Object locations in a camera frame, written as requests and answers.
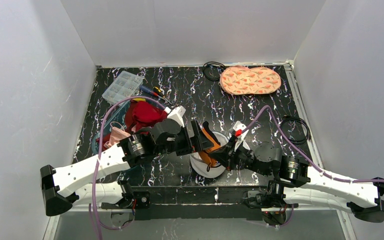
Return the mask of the dark red bra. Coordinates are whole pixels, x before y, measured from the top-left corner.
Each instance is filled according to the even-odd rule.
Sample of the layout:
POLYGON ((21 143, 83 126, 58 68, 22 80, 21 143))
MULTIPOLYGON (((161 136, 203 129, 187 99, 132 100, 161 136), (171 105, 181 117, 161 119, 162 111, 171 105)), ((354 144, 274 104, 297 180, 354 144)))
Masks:
POLYGON ((124 124, 128 133, 134 133, 142 128, 153 127, 162 122, 168 114, 146 101, 130 101, 130 106, 124 116, 124 124))

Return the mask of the teal plastic bin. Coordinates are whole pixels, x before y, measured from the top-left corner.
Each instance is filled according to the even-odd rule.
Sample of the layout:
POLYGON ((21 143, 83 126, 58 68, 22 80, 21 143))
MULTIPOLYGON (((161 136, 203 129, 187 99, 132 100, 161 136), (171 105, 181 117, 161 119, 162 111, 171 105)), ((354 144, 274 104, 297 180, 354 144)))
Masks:
POLYGON ((125 114, 129 109, 130 106, 130 101, 145 101, 148 102, 149 104, 165 111, 165 108, 167 107, 166 104, 161 103, 157 99, 153 99, 150 97, 145 97, 145 96, 131 96, 127 97, 114 105, 112 105, 108 111, 104 114, 106 117, 104 123, 102 123, 102 126, 99 127, 98 133, 92 138, 92 144, 91 144, 91 149, 94 154, 98 154, 99 150, 105 151, 107 149, 103 149, 103 139, 106 134, 110 132, 110 122, 116 121, 119 122, 124 130, 126 131, 126 125, 125 125, 125 114))

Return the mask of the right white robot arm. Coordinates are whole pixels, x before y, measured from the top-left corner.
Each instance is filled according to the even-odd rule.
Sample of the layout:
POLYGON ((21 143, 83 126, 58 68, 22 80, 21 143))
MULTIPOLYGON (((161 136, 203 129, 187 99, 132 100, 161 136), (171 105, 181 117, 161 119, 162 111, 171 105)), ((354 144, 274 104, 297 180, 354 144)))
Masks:
POLYGON ((384 221, 384 183, 375 178, 372 182, 344 182, 328 178, 302 158, 284 155, 269 143, 255 150, 245 147, 236 136, 227 144, 209 153, 228 171, 246 169, 269 180, 265 191, 252 191, 244 203, 249 208, 297 207, 313 205, 329 207, 353 214, 357 219, 382 223, 384 221))

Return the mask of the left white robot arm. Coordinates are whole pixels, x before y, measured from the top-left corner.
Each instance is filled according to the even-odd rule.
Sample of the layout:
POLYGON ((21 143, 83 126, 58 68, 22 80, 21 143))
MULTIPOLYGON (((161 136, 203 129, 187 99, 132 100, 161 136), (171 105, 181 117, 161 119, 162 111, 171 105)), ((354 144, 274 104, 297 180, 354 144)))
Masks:
POLYGON ((144 194, 133 191, 126 180, 96 181, 151 162, 160 155, 184 156, 215 146, 213 134, 202 129, 195 120, 191 126, 193 136, 175 120, 165 119, 153 127, 138 130, 101 154, 64 167, 43 166, 40 177, 45 214, 58 216, 77 205, 104 203, 125 208, 139 203, 144 194))

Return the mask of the strawberry print mesh laundry bag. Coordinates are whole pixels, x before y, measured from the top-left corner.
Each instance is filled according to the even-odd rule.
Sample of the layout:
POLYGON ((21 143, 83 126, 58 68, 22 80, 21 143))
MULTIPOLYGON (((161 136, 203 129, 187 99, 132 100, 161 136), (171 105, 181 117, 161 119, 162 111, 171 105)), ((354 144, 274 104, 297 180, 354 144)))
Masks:
POLYGON ((220 86, 231 95, 268 95, 282 85, 280 75, 267 67, 230 66, 220 75, 220 86))

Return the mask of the white mesh laundry basket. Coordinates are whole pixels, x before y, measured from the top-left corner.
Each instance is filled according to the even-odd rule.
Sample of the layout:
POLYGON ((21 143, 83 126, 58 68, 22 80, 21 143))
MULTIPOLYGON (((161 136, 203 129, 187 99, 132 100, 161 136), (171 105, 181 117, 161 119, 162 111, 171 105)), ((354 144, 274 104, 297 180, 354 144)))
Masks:
POLYGON ((216 140, 211 139, 214 144, 213 147, 202 152, 194 152, 189 155, 190 164, 194 171, 208 179, 217 178, 226 170, 226 168, 218 161, 210 158, 208 153, 219 149, 229 141, 228 137, 219 131, 213 131, 212 133, 213 136, 216 137, 216 140))

